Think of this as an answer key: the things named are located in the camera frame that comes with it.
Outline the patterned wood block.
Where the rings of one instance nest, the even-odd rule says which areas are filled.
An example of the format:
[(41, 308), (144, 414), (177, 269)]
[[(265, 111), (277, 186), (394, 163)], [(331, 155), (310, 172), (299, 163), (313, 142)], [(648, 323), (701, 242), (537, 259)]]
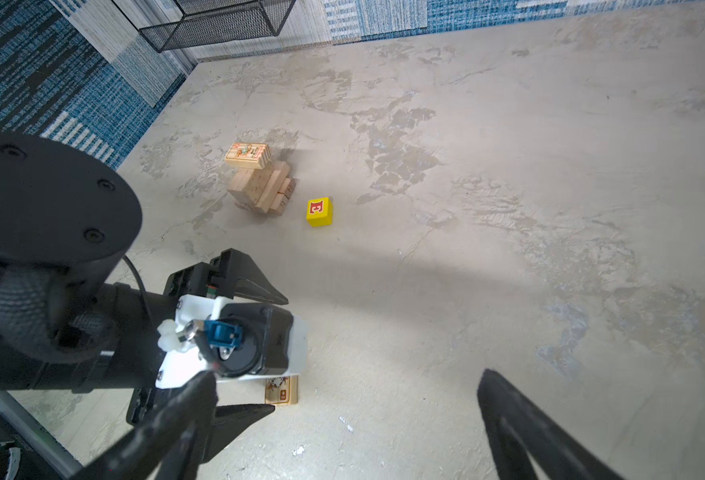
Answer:
[(298, 403), (298, 376), (274, 377), (264, 384), (264, 403), (276, 406)]
[(272, 153), (268, 144), (236, 142), (226, 152), (224, 162), (234, 168), (262, 170), (272, 163)]

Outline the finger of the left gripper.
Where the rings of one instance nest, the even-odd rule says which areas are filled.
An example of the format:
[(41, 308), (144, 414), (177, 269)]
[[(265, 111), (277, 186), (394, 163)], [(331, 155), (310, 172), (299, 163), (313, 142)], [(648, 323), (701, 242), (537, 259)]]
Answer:
[(206, 440), (204, 456), (200, 463), (214, 459), (226, 446), (229, 446), (250, 426), (274, 413), (276, 407), (270, 404), (242, 404), (218, 406), (214, 412), (210, 434)]
[(216, 287), (216, 295), (288, 305), (288, 298), (268, 281), (250, 255), (236, 249), (224, 250), (210, 266), (214, 269), (210, 285)]

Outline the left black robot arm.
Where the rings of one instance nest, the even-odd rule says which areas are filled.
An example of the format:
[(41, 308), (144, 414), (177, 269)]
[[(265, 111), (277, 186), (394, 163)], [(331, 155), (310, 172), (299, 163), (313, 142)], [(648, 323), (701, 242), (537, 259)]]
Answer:
[(288, 299), (236, 249), (160, 294), (112, 284), (142, 227), (130, 185), (54, 140), (0, 131), (0, 390), (132, 390), (132, 430), (82, 479), (192, 479), (268, 404), (222, 406), (216, 382), (284, 376)]

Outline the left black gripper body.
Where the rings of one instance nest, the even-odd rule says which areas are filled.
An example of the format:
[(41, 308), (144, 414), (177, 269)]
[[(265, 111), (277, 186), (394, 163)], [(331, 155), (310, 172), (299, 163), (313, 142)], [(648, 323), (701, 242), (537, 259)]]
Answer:
[(132, 400), (126, 422), (138, 425), (154, 408), (163, 406), (196, 374), (210, 369), (194, 341), (184, 340), (179, 350), (166, 352), (158, 346), (158, 328), (166, 320), (178, 333), (188, 319), (182, 314), (210, 306), (218, 295), (218, 266), (199, 263), (168, 278), (161, 296), (142, 293), (136, 296), (134, 317), (126, 322), (126, 368), (132, 374)]

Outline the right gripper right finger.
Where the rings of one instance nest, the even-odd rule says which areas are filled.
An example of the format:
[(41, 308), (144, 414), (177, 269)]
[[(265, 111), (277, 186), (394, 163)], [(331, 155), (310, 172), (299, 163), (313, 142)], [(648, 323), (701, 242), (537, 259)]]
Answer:
[(477, 398), (501, 479), (536, 479), (534, 463), (550, 479), (620, 477), (498, 371), (484, 371)]

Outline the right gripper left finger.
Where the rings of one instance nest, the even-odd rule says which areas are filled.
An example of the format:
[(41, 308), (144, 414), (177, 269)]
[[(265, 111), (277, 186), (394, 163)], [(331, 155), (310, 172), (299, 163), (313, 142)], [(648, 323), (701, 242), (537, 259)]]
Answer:
[(217, 401), (214, 374), (194, 376), (74, 478), (197, 478)]

